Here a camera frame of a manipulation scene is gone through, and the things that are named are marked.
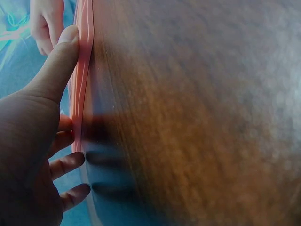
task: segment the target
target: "blue fabric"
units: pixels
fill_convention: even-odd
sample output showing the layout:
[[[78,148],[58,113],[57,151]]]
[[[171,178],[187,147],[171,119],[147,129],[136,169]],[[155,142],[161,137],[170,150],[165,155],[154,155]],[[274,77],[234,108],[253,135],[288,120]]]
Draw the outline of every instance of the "blue fabric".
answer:
[[[24,87],[39,71],[46,60],[39,53],[29,29],[29,0],[0,1],[0,98]],[[75,0],[65,0],[64,25],[73,23]],[[68,114],[68,94],[65,91],[61,112]],[[70,147],[53,159],[71,153]],[[59,192],[81,183],[79,169],[68,173],[55,182]],[[62,226],[89,226],[86,202],[82,202],[63,216]]]

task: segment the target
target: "brown wooden surface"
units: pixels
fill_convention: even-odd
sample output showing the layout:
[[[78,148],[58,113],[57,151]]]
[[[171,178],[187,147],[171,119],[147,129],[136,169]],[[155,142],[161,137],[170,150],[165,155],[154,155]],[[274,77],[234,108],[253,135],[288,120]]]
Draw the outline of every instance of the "brown wooden surface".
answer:
[[[300,15],[299,0],[94,0],[85,151],[120,150],[169,222],[300,225]]]

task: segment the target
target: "pink strip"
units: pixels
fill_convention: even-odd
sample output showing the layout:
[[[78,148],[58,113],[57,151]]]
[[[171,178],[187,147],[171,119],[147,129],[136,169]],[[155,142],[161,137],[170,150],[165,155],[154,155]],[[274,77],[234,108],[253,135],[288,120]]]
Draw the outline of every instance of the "pink strip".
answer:
[[[73,120],[75,137],[71,148],[72,152],[79,152],[87,76],[94,38],[92,0],[78,0],[74,21],[79,29],[79,61],[69,81],[68,91],[69,115]]]

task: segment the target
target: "fingernail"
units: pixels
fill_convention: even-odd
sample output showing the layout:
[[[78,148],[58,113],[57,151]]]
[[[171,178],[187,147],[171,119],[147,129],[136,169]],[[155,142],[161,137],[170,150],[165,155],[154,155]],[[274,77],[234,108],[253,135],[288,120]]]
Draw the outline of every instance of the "fingernail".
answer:
[[[72,42],[73,40],[78,38],[78,29],[76,25],[71,25],[67,27],[65,30],[63,30],[58,43],[61,44],[64,42]]]

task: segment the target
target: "hand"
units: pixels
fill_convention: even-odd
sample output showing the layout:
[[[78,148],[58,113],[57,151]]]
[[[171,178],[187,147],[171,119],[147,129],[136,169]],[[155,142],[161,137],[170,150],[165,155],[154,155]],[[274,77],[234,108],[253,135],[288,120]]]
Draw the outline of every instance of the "hand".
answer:
[[[81,184],[59,195],[52,180],[79,167],[82,153],[48,158],[70,145],[72,121],[60,116],[60,100],[78,60],[77,27],[59,44],[25,88],[0,100],[0,223],[59,225],[64,211],[90,192]]]
[[[63,0],[31,0],[31,34],[41,54],[49,55],[63,31]]]

